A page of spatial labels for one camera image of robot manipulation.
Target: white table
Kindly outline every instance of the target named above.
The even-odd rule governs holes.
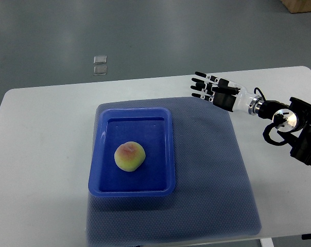
[[[289,104],[294,96],[311,104],[306,67],[214,75],[250,92],[258,86],[268,100]],[[0,246],[85,246],[96,108],[107,102],[189,96],[191,77],[8,91],[0,107]],[[262,223],[261,232],[250,238],[311,233],[311,167],[290,157],[288,145],[275,147],[263,140],[269,120],[242,112],[230,117]]]

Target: tray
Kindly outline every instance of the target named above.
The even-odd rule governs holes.
[[[166,108],[109,109],[101,113],[89,177],[95,197],[167,196],[175,187],[171,113]],[[114,152],[137,142],[146,158],[139,168],[117,167]]]

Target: concrete floor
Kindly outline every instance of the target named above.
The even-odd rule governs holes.
[[[106,75],[93,76],[95,55]],[[311,13],[279,0],[0,1],[0,104],[13,88],[298,65],[311,69]]]

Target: blue mat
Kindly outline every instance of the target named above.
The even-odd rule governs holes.
[[[96,198],[89,194],[89,246],[135,246],[256,235],[253,192],[228,112],[193,97],[102,104],[165,107],[172,114],[176,187],[166,197]]]

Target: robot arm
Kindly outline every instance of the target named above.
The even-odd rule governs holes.
[[[272,120],[263,132],[264,140],[275,146],[291,145],[290,156],[311,165],[311,104],[293,97],[290,98],[290,105],[266,100],[258,88],[251,94],[238,83],[200,72],[196,72],[196,75],[204,80],[192,78],[196,84],[191,88],[202,94],[192,93],[192,96],[212,102],[226,111],[243,111]],[[272,128],[277,129],[277,133],[284,139],[282,142],[271,139]],[[301,129],[298,137],[292,134]]]

